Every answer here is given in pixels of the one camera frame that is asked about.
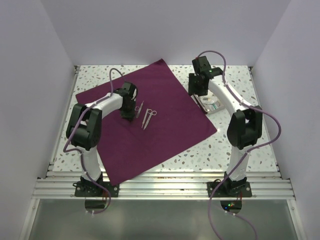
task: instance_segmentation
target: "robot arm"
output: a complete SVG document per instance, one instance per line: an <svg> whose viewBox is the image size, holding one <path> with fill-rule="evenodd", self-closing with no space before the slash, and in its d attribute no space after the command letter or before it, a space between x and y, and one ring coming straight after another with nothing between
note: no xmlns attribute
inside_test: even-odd
<svg viewBox="0 0 320 240"><path fill-rule="evenodd" d="M239 159L246 151L257 143L262 135L262 113L251 110L240 104L228 91L223 82L223 71L219 68L211 68L205 56L198 57L192 61L195 73L189 74L188 93L189 95L204 96L208 90L214 93L223 103L231 116L231 121L227 129L227 137L232 145L230 163L225 172L229 174L239 162ZM242 99L240 94L229 85L233 93ZM246 169L249 154L238 166L238 168L225 181L224 187L227 193L244 186L247 181Z"/></svg>
<svg viewBox="0 0 320 240"><path fill-rule="evenodd" d="M125 82L122 88L118 88L113 94L108 93L95 102L87 104L77 103L73 107L66 130L67 138L71 135L83 111L94 105L81 120L81 124L76 129L71 144L82 150L83 164L86 171L96 182L99 178L102 178L97 154L97 145L101 137L102 119L113 111L120 110L122 118L132 121L135 116L137 93L138 90L135 85ZM82 170L81 182L91 185L91 181L84 170Z"/></svg>

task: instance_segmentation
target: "purple cloth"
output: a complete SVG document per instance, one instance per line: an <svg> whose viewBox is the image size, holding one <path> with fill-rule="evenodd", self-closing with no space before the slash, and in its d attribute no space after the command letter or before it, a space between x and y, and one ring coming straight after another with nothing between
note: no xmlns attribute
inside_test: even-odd
<svg viewBox="0 0 320 240"><path fill-rule="evenodd" d="M217 131L162 59L125 75L125 79L138 88L136 105L144 103L132 122L122 119L119 111L102 120L97 150L112 185L134 178ZM112 83L114 89L121 88L124 79ZM110 91L107 82L77 94L76 99L81 104L91 103ZM157 115L143 130L147 109Z"/></svg>

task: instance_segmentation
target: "white wall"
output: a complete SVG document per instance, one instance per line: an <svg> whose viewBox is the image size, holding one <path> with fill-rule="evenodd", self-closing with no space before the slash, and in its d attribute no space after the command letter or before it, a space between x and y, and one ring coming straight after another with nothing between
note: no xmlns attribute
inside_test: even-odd
<svg viewBox="0 0 320 240"><path fill-rule="evenodd" d="M283 126L273 147L310 240L320 239L319 9L319 0L292 0L253 68L262 107Z"/></svg>
<svg viewBox="0 0 320 240"><path fill-rule="evenodd" d="M39 0L0 1L0 240L20 235L73 71Z"/></svg>
<svg viewBox="0 0 320 240"><path fill-rule="evenodd" d="M42 2L75 65L191 64L216 49L231 65L252 66L290 0Z"/></svg>

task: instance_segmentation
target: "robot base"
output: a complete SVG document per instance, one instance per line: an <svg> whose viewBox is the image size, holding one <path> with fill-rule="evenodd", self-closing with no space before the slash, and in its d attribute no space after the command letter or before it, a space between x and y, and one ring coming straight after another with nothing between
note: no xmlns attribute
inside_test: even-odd
<svg viewBox="0 0 320 240"><path fill-rule="evenodd" d="M112 198L118 197L120 189L119 184L112 186L109 181L103 181L102 174L96 182L105 187L110 192ZM83 177L80 177L80 181L74 183L73 186L75 187L75 197L105 197L103 196L103 190L100 187L96 186L91 181L84 179Z"/></svg>
<svg viewBox="0 0 320 240"><path fill-rule="evenodd" d="M211 196L211 193L216 188L216 186L220 183L220 180L217 181L209 181L206 183L208 196ZM214 198L237 198L240 196L242 198L250 198L252 197L250 183L247 181L247 178L240 181L231 181L228 178L214 193Z"/></svg>

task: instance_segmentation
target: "speckled white surface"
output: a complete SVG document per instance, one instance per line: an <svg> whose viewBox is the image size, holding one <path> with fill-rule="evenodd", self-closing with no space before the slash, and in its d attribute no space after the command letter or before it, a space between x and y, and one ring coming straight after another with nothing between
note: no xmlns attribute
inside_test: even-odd
<svg viewBox="0 0 320 240"><path fill-rule="evenodd" d="M57 153L54 158L53 171L71 171L80 172L80 157L77 153L63 153L63 147L66 143L65 132L67 121L70 118L71 110L77 103L76 94L85 90L101 85L108 81L107 75L110 68L117 68L123 74L128 74L135 70L145 67L144 65L92 65L81 66L80 72L75 83L71 103L64 123L63 131L57 147ZM191 65L169 65L176 78L187 89L188 74L193 72ZM112 74L112 79L118 78L117 73ZM247 66L228 66L226 69L226 78L234 88L252 105L257 105L257 97L252 84L251 76ZM186 149L184 152L166 160L149 171L188 171L188 172L209 172L225 171L229 165L231 154L231 145L228 142L226 132L230 122L230 116L226 109L209 115L208 118L218 129L218 132L197 145ZM262 137L258 144L268 140L266 128L263 125ZM270 146L254 150L249 158L247 171L252 172L276 172L276 159Z"/></svg>

